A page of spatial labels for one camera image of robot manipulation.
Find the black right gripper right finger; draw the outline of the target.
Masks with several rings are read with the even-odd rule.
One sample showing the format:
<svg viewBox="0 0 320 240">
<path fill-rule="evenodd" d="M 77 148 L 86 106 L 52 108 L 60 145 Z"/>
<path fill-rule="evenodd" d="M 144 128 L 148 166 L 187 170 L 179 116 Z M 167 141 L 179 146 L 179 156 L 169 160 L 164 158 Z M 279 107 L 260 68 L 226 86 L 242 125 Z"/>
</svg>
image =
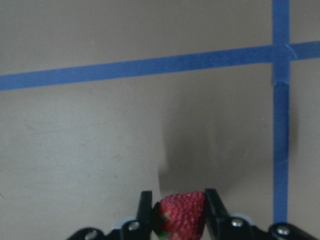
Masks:
<svg viewBox="0 0 320 240">
<path fill-rule="evenodd" d="M 206 226 L 213 240 L 257 240 L 256 225 L 244 214 L 230 214 L 214 188 L 204 190 L 207 203 Z"/>
</svg>

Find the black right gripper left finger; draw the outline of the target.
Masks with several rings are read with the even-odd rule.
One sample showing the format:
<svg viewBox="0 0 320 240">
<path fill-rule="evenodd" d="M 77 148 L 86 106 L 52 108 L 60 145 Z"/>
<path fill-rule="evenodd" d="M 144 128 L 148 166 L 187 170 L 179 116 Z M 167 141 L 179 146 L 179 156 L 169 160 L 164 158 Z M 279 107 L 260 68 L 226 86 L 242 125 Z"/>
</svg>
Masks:
<svg viewBox="0 0 320 240">
<path fill-rule="evenodd" d="M 152 232 L 152 191 L 142 191 L 136 216 L 120 228 L 121 240 L 150 240 Z"/>
</svg>

